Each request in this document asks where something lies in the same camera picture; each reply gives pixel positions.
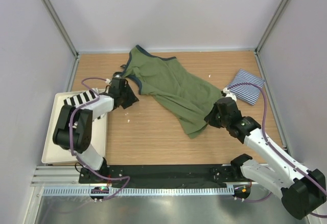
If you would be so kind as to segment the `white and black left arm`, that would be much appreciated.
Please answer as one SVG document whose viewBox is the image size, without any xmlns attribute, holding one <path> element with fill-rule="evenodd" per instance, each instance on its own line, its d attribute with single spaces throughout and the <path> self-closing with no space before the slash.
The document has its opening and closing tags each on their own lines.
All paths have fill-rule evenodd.
<svg viewBox="0 0 327 224">
<path fill-rule="evenodd" d="M 128 81 L 120 76 L 112 79 L 99 78 L 106 83 L 103 92 L 82 84 L 87 91 L 68 98 L 62 106 L 53 132 L 53 143 L 68 150 L 78 162 L 90 171 L 95 182 L 108 178 L 107 162 L 91 144 L 93 122 L 118 107 L 126 109 L 138 102 Z"/>
</svg>

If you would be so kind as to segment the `olive green tank top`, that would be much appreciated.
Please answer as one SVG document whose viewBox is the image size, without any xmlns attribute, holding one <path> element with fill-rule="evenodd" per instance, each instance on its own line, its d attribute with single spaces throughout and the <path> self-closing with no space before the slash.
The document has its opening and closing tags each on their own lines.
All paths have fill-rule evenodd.
<svg viewBox="0 0 327 224">
<path fill-rule="evenodd" d="M 205 117 L 222 98 L 219 88 L 188 72 L 175 56 L 155 56 L 139 45 L 129 52 L 121 76 L 132 80 L 140 95 L 152 96 L 169 110 L 191 139 L 206 129 Z"/>
</svg>

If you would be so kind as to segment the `blue white striped tank top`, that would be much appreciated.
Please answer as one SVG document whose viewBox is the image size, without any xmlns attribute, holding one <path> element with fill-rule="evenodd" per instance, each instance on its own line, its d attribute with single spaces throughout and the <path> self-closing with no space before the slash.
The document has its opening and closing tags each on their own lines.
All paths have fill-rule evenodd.
<svg viewBox="0 0 327 224">
<path fill-rule="evenodd" d="M 243 69 L 239 69 L 234 79 L 227 85 L 227 89 L 236 97 L 249 105 L 255 105 L 263 88 L 265 80 Z"/>
</svg>

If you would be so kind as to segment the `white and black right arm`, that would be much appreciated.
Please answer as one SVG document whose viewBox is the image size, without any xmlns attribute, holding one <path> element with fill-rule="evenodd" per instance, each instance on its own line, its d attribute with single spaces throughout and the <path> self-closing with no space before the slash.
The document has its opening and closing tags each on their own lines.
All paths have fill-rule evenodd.
<svg viewBox="0 0 327 224">
<path fill-rule="evenodd" d="M 263 166 L 247 154 L 236 157 L 230 162 L 230 175 L 234 180 L 247 178 L 262 185 L 299 220 L 326 203 L 324 174 L 318 169 L 310 170 L 278 147 L 255 119 L 242 116 L 231 97 L 216 101 L 205 121 L 210 126 L 225 128 L 267 163 Z"/>
</svg>

